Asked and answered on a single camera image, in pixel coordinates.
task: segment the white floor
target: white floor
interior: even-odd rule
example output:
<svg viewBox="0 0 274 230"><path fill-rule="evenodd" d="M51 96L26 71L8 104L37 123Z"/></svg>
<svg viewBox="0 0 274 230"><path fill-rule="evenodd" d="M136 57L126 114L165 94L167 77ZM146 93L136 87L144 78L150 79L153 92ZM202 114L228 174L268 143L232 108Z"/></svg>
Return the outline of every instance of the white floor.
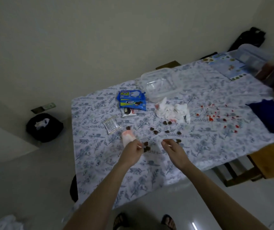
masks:
<svg viewBox="0 0 274 230"><path fill-rule="evenodd" d="M61 219L73 205L69 195L75 174L70 122L65 130L40 150L0 163L0 218L14 214L25 223L25 230L61 229ZM205 172L231 197L267 226L274 221L274 179L246 182L224 187L212 170ZM114 211L107 229L112 229L114 217L127 213L132 224L153 229L168 213L177 229L220 229L206 205L186 180L128 203Z"/></svg>

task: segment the floral tablecloth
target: floral tablecloth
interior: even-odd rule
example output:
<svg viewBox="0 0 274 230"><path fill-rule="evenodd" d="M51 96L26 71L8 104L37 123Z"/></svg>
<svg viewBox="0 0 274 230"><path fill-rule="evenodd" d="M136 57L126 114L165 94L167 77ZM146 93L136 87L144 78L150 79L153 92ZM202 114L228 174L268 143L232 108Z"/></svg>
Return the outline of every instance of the floral tablecloth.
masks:
<svg viewBox="0 0 274 230"><path fill-rule="evenodd" d="M122 118L116 96L119 90L138 89L139 80L96 91L72 100L74 156L80 205L106 177L123 150L121 132L131 126L136 137L149 142L150 151L129 169L124 177L114 208L185 176L171 163L161 147L165 138L180 139L189 159L207 170L250 154L274 142L246 103L272 99L271 88L250 74L230 81L211 66L196 61L174 68L185 87L170 103L187 103L191 123L164 125L154 113L154 103L136 117ZM102 124L111 116L123 128L108 135ZM159 133L150 130L153 127Z"/></svg>

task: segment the navy blue cloth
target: navy blue cloth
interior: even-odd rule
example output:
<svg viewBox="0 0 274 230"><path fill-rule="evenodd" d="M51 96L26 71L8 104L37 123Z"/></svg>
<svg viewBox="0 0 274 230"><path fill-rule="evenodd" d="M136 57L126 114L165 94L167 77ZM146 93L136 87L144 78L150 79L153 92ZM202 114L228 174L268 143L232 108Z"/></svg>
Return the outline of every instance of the navy blue cloth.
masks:
<svg viewBox="0 0 274 230"><path fill-rule="evenodd" d="M265 127L274 133L274 101L263 99L261 102L246 105L259 117Z"/></svg>

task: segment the trash bin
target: trash bin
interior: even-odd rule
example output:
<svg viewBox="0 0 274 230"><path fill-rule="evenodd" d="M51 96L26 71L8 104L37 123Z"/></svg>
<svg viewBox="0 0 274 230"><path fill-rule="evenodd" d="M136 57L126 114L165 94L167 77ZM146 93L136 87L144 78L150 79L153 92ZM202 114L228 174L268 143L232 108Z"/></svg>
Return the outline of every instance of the trash bin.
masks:
<svg viewBox="0 0 274 230"><path fill-rule="evenodd" d="M63 123L46 113L36 115L26 125L26 131L42 143L55 139L62 129Z"/></svg>

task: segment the hand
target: hand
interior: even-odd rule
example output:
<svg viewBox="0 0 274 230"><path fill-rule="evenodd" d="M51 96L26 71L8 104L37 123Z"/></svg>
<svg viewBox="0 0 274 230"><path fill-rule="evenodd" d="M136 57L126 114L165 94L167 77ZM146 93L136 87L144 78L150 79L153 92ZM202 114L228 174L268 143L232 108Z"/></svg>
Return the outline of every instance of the hand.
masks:
<svg viewBox="0 0 274 230"><path fill-rule="evenodd" d="M173 139L163 139L162 147L168 153L171 162L179 170L182 171L191 164L184 149L181 146L179 146Z"/></svg>
<svg viewBox="0 0 274 230"><path fill-rule="evenodd" d="M142 143L135 139L134 141L128 143L124 148L119 158L118 164L124 165L127 167L127 169L129 169L131 166L137 163L142 154Z"/></svg>

